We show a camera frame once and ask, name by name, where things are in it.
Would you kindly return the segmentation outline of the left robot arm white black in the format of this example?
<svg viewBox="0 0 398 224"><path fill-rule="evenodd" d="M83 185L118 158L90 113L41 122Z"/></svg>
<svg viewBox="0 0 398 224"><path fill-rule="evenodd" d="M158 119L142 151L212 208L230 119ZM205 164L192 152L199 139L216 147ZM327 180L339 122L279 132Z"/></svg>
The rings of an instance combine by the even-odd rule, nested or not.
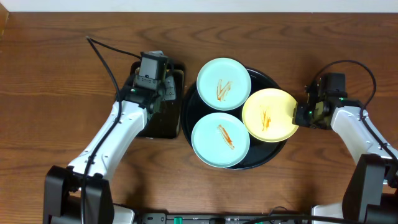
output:
<svg viewBox="0 0 398 224"><path fill-rule="evenodd" d="M151 90L125 82L106 122L86 149L66 168L53 166L45 176L44 223L133 223L132 209L113 203L110 182L134 138L176 138L184 74L168 76L153 98Z"/></svg>

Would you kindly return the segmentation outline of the yellow plate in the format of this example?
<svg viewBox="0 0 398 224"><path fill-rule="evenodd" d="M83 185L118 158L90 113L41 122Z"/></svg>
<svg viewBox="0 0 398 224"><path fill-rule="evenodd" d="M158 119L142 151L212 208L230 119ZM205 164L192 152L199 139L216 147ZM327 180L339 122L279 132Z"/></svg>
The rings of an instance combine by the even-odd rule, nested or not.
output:
<svg viewBox="0 0 398 224"><path fill-rule="evenodd" d="M243 123L248 132L260 141L286 140L299 128L293 123L296 103L296 99L284 90L259 90L243 106Z"/></svg>

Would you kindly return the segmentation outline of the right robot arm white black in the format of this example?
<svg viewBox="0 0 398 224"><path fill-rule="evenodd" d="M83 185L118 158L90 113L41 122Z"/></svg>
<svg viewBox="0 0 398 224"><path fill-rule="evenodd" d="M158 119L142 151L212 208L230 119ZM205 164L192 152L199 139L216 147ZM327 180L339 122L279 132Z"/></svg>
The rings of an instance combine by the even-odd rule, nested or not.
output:
<svg viewBox="0 0 398 224"><path fill-rule="evenodd" d="M361 223L397 223L397 149L380 134L359 101L330 98L297 103L293 123L331 129L343 140L356 163L342 202L317 205L312 215Z"/></svg>

